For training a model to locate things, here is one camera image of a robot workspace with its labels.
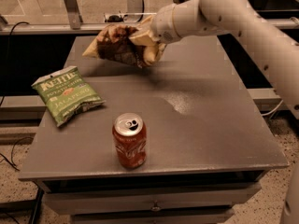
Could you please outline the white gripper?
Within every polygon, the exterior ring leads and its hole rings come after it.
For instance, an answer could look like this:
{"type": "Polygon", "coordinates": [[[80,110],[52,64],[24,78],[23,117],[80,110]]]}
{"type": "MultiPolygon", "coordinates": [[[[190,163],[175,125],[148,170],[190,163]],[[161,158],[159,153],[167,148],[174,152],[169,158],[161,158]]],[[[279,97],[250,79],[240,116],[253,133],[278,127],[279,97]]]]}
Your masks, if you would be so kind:
{"type": "Polygon", "coordinates": [[[129,39],[134,45],[143,46],[142,66],[147,67],[160,61],[166,44],[206,32],[207,23],[201,15],[199,0],[189,0],[162,7],[155,16],[150,15],[140,22],[136,29],[129,39]]]}

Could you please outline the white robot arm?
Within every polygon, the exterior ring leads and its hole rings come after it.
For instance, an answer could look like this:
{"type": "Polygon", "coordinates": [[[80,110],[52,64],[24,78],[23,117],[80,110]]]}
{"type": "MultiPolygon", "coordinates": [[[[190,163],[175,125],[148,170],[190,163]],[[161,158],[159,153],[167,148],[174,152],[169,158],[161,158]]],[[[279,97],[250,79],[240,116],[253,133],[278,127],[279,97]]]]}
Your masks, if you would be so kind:
{"type": "Polygon", "coordinates": [[[260,17],[248,0],[175,0],[142,21],[130,40],[148,47],[222,34],[237,40],[299,119],[299,45],[260,17]]]}

